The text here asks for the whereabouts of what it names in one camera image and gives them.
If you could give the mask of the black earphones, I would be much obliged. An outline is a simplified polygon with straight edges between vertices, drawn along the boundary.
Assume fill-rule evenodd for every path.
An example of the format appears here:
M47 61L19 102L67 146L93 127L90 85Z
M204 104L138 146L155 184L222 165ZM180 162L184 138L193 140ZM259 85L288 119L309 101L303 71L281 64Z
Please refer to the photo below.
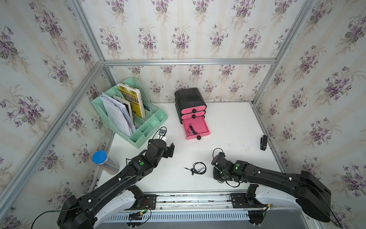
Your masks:
M232 187L232 188L238 188L241 185L241 181L238 181L237 179L231 178L227 175L224 174L224 172L220 171L218 172L218 180L217 180L220 184L227 184L228 186Z
M194 130L193 128L193 125L192 124L189 124L187 130L186 130L186 133L188 136L191 136L191 135L198 135L198 132Z
M207 171L207 166L203 162L195 162L193 163L191 168L185 168L186 170L191 172L191 175L203 175Z

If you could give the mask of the pink bottom drawer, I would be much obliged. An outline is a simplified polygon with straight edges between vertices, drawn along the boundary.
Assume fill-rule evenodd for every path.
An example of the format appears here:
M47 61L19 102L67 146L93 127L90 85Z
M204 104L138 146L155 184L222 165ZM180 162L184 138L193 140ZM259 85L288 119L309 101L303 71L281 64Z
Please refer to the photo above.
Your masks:
M185 129L185 134L186 134L186 139L187 140L192 140L192 139L201 140L203 137L208 136L211 133L209 128L208 128L208 125L205 121L205 118L203 116L197 117L195 119L183 120L182 124L183 124L184 129ZM198 132L198 135L191 135L191 136L187 135L186 130L187 130L189 124L193 125L193 128L194 128L195 131Z

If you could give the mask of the pink drawer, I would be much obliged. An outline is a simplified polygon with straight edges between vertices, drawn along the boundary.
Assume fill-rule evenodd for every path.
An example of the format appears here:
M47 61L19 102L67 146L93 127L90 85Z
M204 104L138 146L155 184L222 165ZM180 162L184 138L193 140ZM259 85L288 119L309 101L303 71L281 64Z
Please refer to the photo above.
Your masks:
M203 137L208 136L211 133L209 128L208 128L208 125L205 121L205 118L203 116L197 117L195 119L183 120L182 124L183 124L184 129L185 129L185 134L186 134L186 139L187 140L192 140L192 139L201 140ZM191 136L187 135L186 130L187 130L189 124L193 125L193 128L194 128L195 131L198 132L198 135L191 135Z
M190 113L197 113L200 111L204 111L206 109L206 106L195 106L195 107L188 107L185 109L182 109L180 112L181 114L190 114Z
M180 118L182 120L186 120L186 119L195 119L195 118L200 117L200 116L205 116L205 111L199 111L199 112L196 112L196 113L181 114Z

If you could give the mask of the pink top drawer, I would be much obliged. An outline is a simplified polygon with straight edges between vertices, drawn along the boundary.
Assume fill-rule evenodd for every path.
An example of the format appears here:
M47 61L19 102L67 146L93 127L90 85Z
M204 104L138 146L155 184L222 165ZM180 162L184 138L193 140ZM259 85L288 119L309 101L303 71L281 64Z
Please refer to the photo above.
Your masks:
M185 109L182 109L180 112L181 114L190 114L190 113L197 113L200 111L204 111L206 109L206 106L195 106L195 107L188 107Z

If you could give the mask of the black pink drawer cabinet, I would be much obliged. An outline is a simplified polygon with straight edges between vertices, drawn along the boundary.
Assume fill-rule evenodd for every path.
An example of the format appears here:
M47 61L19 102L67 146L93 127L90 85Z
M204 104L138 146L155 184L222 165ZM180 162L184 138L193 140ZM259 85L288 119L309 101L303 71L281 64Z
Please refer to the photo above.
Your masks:
M203 96L201 95L198 88L187 88L182 90L177 90L174 93L175 96L175 108L178 113L180 124L182 124L182 119L180 118L181 110L188 107L195 106L207 106Z

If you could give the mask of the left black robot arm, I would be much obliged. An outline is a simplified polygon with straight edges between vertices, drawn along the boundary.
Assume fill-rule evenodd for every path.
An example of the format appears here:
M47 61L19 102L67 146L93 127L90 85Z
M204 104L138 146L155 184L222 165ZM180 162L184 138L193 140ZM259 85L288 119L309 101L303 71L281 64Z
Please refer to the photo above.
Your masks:
M113 178L80 198L68 198L57 219L59 228L95 229L117 212L142 201L144 195L135 183L152 173L163 157L172 157L174 148L161 139L149 140L147 149Z

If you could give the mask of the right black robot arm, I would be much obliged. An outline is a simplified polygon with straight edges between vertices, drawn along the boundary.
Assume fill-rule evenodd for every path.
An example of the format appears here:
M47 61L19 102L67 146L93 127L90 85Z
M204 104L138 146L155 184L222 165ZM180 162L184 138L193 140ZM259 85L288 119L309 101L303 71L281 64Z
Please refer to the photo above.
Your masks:
M282 173L257 167L245 161L232 163L224 152L213 156L213 178L220 182L258 184L270 187L295 198L302 211L321 222L331 221L331 191L312 173Z

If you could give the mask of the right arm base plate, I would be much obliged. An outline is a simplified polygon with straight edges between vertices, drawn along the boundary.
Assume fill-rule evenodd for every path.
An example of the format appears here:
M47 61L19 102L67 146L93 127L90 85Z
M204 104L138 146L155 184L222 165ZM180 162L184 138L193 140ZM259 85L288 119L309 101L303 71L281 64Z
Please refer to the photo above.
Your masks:
M266 209L267 205L255 198L255 194L231 193L229 201L234 209Z

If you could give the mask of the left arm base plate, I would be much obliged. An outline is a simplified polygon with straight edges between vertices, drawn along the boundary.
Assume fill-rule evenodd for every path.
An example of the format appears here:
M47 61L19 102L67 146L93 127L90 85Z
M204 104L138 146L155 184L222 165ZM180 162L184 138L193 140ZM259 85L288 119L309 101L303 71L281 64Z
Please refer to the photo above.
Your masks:
M157 195L144 195L139 197L128 210L155 210Z

